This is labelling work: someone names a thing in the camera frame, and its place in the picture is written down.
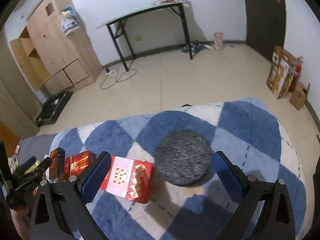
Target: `blue gripper pad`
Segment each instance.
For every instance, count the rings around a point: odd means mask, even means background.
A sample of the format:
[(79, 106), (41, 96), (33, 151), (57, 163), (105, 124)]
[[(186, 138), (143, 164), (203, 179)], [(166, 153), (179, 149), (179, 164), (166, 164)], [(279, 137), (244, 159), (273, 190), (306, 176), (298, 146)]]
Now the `blue gripper pad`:
[(242, 204), (244, 200), (242, 196), (242, 186), (218, 152), (212, 155), (212, 166), (231, 200), (235, 203)]
[(99, 161), (98, 165), (91, 172), (90, 176), (83, 183), (81, 187), (82, 202), (84, 205), (93, 201), (96, 196), (102, 182), (111, 169), (112, 159), (109, 153), (107, 153)]

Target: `white wall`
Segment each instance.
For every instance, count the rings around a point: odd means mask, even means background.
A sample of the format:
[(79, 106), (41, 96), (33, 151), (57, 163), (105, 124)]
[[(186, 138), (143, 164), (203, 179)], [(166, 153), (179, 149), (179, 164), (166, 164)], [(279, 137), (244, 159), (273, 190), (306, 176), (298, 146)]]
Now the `white wall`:
[(30, 12), (32, 12), (32, 10), (35, 9), (35, 7), (39, 3), (39, 1), (40, 0), (26, 0), (26, 2), (24, 3), (24, 5), (21, 8), (12, 12), (4, 25), (4, 34), (6, 36), (11, 54), (13, 55), (13, 59), (15, 60), (22, 76), (26, 80), (26, 82), (29, 85), (29, 87), (31, 88), (31, 90), (36, 94), (38, 99), (42, 103), (44, 103), (46, 101), (46, 97), (44, 96), (44, 94), (41, 91), (36, 92), (33, 89), (33, 87), (30, 85), (30, 83), (28, 82), (28, 79), (25, 77), (24, 73), (22, 72), (20, 65), (18, 64), (18, 62), (13, 54), (13, 51), (11, 49), (11, 46), (10, 46), (10, 41), (17, 39), (20, 36), (23, 29), (26, 27), (26, 25), (27, 25), (26, 18), (28, 16), (28, 14), (30, 14)]
[(301, 82), (311, 84), (308, 100), (320, 117), (320, 23), (305, 0), (285, 0), (284, 48), (303, 56)]
[[(73, 0), (102, 65), (119, 59), (119, 56), (107, 28), (95, 28), (107, 20), (149, 7), (154, 1), (156, 0)], [(213, 40), (214, 32), (223, 32), (226, 40), (245, 41), (244, 0), (188, 1), (192, 4), (187, 21), (193, 40), (210, 41)], [(131, 18), (126, 30), (135, 52), (184, 43), (181, 22), (170, 9)], [(137, 35), (142, 36), (142, 41), (134, 40)]]

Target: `circular disc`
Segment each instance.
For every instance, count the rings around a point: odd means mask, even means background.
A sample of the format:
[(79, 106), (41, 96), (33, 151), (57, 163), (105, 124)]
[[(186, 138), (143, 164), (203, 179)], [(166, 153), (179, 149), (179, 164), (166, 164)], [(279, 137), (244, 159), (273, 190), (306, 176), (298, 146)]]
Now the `circular disc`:
[(155, 166), (162, 177), (177, 186), (190, 186), (208, 171), (213, 151), (194, 130), (174, 131), (162, 139), (155, 151)]

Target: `diamond pattern blanket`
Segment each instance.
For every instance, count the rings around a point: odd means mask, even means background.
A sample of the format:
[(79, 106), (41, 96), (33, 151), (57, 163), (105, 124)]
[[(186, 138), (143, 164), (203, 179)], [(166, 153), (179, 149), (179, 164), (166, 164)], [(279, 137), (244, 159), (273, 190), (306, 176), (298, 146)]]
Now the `diamond pattern blanket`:
[[(84, 150), (138, 160), (154, 160), (154, 152), (168, 133), (191, 129), (201, 133), (213, 151), (222, 150), (245, 174), (259, 180), (286, 182), (298, 235), (306, 212), (305, 181), (297, 153), (277, 118), (258, 98), (183, 107), (85, 125), (60, 132), (51, 150), (61, 147), (66, 157)], [(150, 201), (130, 202), (99, 190), (87, 208), (109, 239), (216, 239), (230, 221), (237, 204), (213, 170), (195, 187), (177, 187), (152, 175)], [(246, 234), (260, 214), (256, 210)]]

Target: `red box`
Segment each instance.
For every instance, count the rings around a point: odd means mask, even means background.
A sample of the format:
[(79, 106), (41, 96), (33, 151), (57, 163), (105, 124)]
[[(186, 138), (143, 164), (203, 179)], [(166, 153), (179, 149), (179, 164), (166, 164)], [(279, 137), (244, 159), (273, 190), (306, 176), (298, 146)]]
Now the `red box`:
[(100, 186), (113, 195), (148, 203), (152, 163), (111, 156), (112, 166)]
[(62, 179), (65, 151), (58, 147), (50, 153), (49, 179)]
[(79, 176), (85, 167), (94, 162), (96, 156), (90, 152), (85, 151), (70, 157), (70, 176)]
[(64, 168), (63, 168), (63, 179), (66, 180), (70, 177), (70, 159), (71, 157), (68, 157), (64, 160)]

